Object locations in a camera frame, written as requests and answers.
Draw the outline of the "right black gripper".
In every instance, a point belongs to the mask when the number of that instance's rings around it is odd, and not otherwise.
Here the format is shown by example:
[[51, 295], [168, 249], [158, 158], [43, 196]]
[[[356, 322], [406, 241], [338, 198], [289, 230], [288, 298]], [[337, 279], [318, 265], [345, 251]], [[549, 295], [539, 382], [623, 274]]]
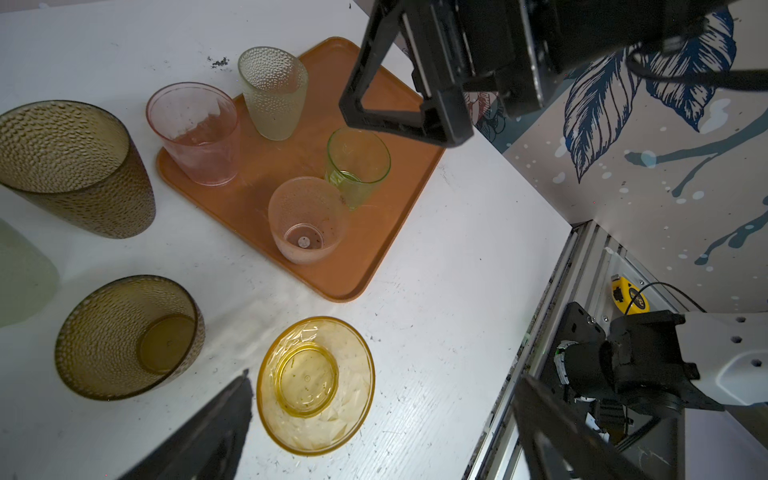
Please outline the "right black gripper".
[[[474, 132], [464, 93], [492, 92], [509, 116], [548, 106], [555, 1], [376, 1], [339, 100], [346, 124], [443, 148]], [[382, 63], [405, 40], [414, 87], [387, 93]]]

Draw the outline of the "tall brown textured glass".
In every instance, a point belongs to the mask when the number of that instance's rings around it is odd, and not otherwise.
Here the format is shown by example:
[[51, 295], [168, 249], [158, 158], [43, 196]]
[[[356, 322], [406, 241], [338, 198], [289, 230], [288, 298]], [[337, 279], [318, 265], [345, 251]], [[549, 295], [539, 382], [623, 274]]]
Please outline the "tall brown textured glass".
[[39, 101], [3, 113], [1, 183], [106, 238], [134, 237], [156, 216], [151, 182], [127, 128], [84, 102]]

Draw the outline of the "pink textured glass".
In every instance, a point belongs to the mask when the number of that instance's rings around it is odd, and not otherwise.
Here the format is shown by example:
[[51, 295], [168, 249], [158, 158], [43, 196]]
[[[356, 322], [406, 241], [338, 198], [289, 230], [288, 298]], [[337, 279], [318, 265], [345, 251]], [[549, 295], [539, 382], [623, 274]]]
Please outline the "pink textured glass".
[[268, 222], [280, 253], [298, 265], [317, 263], [339, 246], [350, 211], [324, 179], [303, 176], [280, 185], [268, 204]]

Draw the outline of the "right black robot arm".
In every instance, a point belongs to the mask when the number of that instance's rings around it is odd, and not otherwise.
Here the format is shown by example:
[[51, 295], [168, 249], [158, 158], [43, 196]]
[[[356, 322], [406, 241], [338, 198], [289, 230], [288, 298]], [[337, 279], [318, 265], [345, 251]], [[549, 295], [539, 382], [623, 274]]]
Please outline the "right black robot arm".
[[[524, 115], [575, 73], [564, 138], [584, 173], [615, 142], [641, 83], [766, 89], [763, 70], [690, 65], [731, 24], [724, 1], [377, 1], [339, 107], [349, 127], [453, 148], [473, 133], [466, 93], [493, 92], [508, 115]], [[560, 388], [616, 401], [649, 427], [734, 406], [718, 380], [738, 361], [757, 365], [766, 343], [717, 339], [715, 323], [700, 306], [625, 308], [604, 340], [551, 348]]]

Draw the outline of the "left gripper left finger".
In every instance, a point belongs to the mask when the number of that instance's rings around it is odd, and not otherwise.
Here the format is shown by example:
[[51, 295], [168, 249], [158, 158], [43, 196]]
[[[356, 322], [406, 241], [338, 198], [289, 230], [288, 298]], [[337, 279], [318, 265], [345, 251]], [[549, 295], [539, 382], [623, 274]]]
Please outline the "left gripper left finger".
[[252, 420], [248, 372], [230, 382], [125, 479], [232, 479]]

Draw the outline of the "bright green clear glass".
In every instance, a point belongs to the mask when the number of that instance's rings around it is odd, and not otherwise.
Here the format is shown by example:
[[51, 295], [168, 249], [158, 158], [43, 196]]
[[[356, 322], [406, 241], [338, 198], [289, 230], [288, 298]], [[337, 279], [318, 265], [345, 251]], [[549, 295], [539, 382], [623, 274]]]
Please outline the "bright green clear glass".
[[350, 210], [362, 206], [391, 170], [391, 155], [374, 133], [342, 127], [326, 144], [325, 179], [336, 187]]

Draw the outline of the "yellow clear glass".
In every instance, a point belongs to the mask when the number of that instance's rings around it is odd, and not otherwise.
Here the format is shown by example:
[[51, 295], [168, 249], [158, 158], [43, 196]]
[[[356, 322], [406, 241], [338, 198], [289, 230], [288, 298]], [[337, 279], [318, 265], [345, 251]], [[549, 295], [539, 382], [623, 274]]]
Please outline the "yellow clear glass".
[[255, 387], [259, 417], [284, 450], [324, 455], [360, 430], [375, 383], [372, 353], [352, 325], [307, 318], [283, 331], [265, 354]]

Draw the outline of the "pink ribbed clear glass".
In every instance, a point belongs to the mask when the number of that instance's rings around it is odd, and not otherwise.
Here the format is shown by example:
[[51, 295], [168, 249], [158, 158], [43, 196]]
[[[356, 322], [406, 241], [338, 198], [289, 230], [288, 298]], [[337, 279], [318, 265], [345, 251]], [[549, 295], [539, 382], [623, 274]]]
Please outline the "pink ribbed clear glass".
[[232, 98], [200, 82], [178, 82], [156, 91], [145, 116], [165, 150], [195, 183], [221, 186], [239, 170], [241, 122]]

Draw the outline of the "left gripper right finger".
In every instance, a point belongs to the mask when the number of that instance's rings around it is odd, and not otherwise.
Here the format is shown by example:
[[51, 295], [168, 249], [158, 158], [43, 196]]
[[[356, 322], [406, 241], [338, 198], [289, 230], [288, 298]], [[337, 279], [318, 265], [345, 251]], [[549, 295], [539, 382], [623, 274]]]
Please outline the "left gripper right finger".
[[512, 409], [532, 479], [645, 479], [539, 380], [523, 375]]

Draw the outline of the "pale green textured glass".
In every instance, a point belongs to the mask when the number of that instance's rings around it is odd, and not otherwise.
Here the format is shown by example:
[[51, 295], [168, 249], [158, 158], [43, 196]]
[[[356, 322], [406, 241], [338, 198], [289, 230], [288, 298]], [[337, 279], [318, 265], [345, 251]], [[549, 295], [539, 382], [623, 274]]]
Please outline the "pale green textured glass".
[[298, 126], [309, 86], [304, 64], [270, 46], [244, 51], [238, 59], [244, 99], [251, 121], [266, 139], [288, 139]]

